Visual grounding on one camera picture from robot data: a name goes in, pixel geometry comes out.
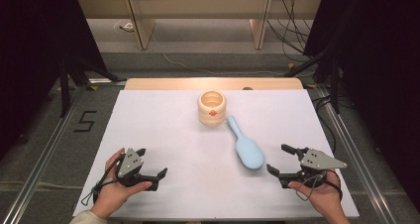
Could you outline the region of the black curtain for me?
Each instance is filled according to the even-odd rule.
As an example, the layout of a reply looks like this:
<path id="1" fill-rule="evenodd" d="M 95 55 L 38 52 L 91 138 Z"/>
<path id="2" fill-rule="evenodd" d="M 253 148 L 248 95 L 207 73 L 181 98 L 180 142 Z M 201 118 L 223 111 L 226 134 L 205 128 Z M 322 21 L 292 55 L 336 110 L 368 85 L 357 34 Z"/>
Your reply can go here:
<path id="1" fill-rule="evenodd" d="M 0 0 L 0 160 L 63 64 L 71 73 L 106 69 L 78 0 Z"/>
<path id="2" fill-rule="evenodd" d="M 354 0 L 322 0 L 307 49 L 314 56 Z M 377 147 L 420 212 L 420 0 L 356 0 L 337 61 Z"/>

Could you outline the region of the light blue hairbrush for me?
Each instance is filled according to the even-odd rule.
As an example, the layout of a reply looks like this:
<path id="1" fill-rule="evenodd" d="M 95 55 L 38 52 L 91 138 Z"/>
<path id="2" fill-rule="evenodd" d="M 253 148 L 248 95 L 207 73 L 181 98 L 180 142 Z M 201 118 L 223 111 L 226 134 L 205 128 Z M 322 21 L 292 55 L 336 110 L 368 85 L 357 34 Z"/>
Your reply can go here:
<path id="1" fill-rule="evenodd" d="M 226 121 L 237 137 L 235 148 L 242 164 L 249 169 L 261 168 L 264 164 L 264 156 L 259 145 L 241 132 L 234 116 L 228 116 Z"/>

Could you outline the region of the aluminium floor rail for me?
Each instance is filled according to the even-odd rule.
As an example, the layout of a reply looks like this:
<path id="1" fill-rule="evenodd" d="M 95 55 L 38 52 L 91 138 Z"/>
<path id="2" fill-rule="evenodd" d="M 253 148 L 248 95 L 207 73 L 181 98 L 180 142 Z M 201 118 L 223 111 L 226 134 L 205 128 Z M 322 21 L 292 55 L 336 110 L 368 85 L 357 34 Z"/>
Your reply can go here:
<path id="1" fill-rule="evenodd" d="M 7 211 L 5 218 L 1 221 L 2 224 L 19 224 L 38 187 L 42 176 L 44 175 L 53 157 L 59 142 L 61 141 L 61 138 L 73 115 L 73 111 L 78 103 L 78 100 L 84 91 L 84 87 L 75 88 L 72 96 L 70 97 L 70 104 L 67 110 L 57 120 L 48 142 L 44 145 L 42 152 L 38 156 L 37 162 L 32 166 L 29 176 L 23 182 L 16 198 Z"/>
<path id="2" fill-rule="evenodd" d="M 331 146 L 333 154 L 349 163 L 349 170 L 344 175 L 351 197 L 361 215 L 359 223 L 396 224 L 396 217 L 386 196 L 373 176 L 372 162 L 364 160 L 364 153 L 358 148 L 358 143 L 342 115 L 333 108 L 332 96 L 326 88 L 316 90 L 316 94 L 319 97 L 317 114 L 334 140 Z"/>

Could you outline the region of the person's right hand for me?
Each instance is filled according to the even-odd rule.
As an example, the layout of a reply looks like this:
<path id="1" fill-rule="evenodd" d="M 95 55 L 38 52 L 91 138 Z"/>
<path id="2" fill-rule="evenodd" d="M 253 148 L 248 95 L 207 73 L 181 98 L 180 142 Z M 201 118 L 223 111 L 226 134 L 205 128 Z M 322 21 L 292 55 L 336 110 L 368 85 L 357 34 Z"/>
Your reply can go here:
<path id="1" fill-rule="evenodd" d="M 326 175 L 327 181 L 331 184 L 324 183 L 312 189 L 298 181 L 291 181 L 288 187 L 308 197 L 313 208 L 324 218 L 326 216 L 345 215 L 338 190 L 338 187 L 341 186 L 340 180 L 334 171 L 327 171 Z"/>

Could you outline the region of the light wooden desk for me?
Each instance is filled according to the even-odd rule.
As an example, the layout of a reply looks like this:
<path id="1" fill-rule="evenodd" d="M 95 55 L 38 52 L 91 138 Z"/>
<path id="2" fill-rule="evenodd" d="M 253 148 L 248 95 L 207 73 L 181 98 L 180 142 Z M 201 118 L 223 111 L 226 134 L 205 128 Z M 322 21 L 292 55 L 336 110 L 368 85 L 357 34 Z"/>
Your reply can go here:
<path id="1" fill-rule="evenodd" d="M 246 19 L 255 48 L 269 19 L 313 20 L 321 0 L 78 0 L 87 19 L 129 19 L 138 47 L 148 47 L 157 19 Z"/>

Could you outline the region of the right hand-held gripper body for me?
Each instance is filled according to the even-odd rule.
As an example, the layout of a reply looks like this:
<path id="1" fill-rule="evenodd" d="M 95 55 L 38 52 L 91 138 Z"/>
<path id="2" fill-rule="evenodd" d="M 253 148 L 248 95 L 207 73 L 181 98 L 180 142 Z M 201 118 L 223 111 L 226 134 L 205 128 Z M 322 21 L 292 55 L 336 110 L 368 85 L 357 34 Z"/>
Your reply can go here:
<path id="1" fill-rule="evenodd" d="M 298 181 L 307 187 L 318 187 L 327 180 L 326 172 L 334 168 L 346 168 L 345 162 L 328 156 L 315 149 L 296 149 L 296 156 L 301 170 L 297 173 L 280 173 L 277 177 L 283 188 L 288 188 L 291 181 Z"/>

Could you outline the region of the black metal stand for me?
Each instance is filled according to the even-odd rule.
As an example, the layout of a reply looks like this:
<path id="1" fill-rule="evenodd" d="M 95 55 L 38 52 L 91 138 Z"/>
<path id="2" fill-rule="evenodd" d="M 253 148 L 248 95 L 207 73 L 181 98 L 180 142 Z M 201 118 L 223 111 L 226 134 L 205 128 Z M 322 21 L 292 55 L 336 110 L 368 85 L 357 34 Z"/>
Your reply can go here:
<path id="1" fill-rule="evenodd" d="M 335 53 L 331 49 L 325 49 L 315 57 L 304 62 L 297 68 L 287 72 L 284 77 L 293 77 L 298 73 L 306 70 L 312 65 L 317 64 L 315 69 L 314 81 L 325 82 L 327 78 L 330 80 L 330 101 L 334 111 L 339 114 L 340 109 L 338 105 L 338 82 L 339 82 L 339 67 L 335 57 Z"/>
<path id="2" fill-rule="evenodd" d="M 70 109 L 70 95 L 68 79 L 71 78 L 76 86 L 87 87 L 90 84 L 86 70 L 92 70 L 112 82 L 126 81 L 126 78 L 110 73 L 106 68 L 101 68 L 84 58 L 69 56 L 64 58 L 59 65 L 59 83 L 61 93 L 61 117 L 64 117 Z"/>

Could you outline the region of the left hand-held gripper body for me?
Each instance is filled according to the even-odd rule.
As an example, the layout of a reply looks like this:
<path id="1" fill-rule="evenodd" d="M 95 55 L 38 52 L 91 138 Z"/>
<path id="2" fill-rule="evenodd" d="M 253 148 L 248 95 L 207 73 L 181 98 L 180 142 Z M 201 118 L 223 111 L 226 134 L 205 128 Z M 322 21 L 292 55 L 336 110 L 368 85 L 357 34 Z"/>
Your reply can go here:
<path id="1" fill-rule="evenodd" d="M 158 183 L 154 183 L 156 177 L 140 174 L 143 164 L 142 157 L 139 157 L 135 150 L 129 149 L 118 164 L 116 171 L 117 180 L 126 187 L 149 181 L 152 185 L 147 188 L 147 191 L 157 191 Z"/>

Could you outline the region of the person's left hand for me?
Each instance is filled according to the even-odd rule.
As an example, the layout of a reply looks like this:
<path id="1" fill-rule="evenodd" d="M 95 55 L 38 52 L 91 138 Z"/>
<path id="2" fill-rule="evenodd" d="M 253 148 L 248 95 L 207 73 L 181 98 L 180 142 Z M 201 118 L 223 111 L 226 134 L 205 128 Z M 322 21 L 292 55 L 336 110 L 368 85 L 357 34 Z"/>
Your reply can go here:
<path id="1" fill-rule="evenodd" d="M 131 187 L 126 187 L 118 181 L 106 184 L 101 188 L 98 198 L 89 212 L 99 220 L 106 221 L 132 195 L 147 190 L 151 186 L 150 181 L 140 182 Z"/>

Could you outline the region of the white board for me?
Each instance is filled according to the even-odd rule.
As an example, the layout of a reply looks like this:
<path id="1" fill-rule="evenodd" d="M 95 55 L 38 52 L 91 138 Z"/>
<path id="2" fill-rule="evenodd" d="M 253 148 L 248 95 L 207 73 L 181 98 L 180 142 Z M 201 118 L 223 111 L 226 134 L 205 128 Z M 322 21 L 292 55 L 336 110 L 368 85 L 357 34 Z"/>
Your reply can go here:
<path id="1" fill-rule="evenodd" d="M 146 151 L 141 172 L 167 171 L 156 191 L 128 199 L 116 218 L 148 221 L 301 220 L 317 217 L 307 201 L 281 187 L 266 168 L 241 163 L 228 124 L 198 119 L 198 90 L 123 90 L 82 192 L 88 194 L 104 173 L 105 162 L 122 148 Z M 260 146 L 266 165 L 295 173 L 297 157 L 282 150 L 313 148 L 329 154 L 308 92 L 227 90 L 227 112 L 242 133 Z"/>

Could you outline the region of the white round floor outlet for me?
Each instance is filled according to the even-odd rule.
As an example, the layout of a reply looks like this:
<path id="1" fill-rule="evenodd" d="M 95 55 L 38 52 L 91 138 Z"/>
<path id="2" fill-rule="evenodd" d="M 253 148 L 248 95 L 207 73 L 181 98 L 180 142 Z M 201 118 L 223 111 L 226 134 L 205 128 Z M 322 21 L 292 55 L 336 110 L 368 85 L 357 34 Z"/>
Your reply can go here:
<path id="1" fill-rule="evenodd" d="M 135 32 L 134 26 L 130 20 L 117 21 L 113 26 L 113 30 L 117 34 L 131 34 Z"/>

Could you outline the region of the light wooden table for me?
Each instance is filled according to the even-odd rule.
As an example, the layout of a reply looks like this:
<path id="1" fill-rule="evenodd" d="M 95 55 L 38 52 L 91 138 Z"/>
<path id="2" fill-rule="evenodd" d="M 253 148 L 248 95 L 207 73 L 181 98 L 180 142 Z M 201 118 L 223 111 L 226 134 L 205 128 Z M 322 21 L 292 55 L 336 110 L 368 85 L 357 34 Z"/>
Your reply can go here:
<path id="1" fill-rule="evenodd" d="M 280 90 L 302 89 L 293 77 L 131 78 L 126 90 Z"/>

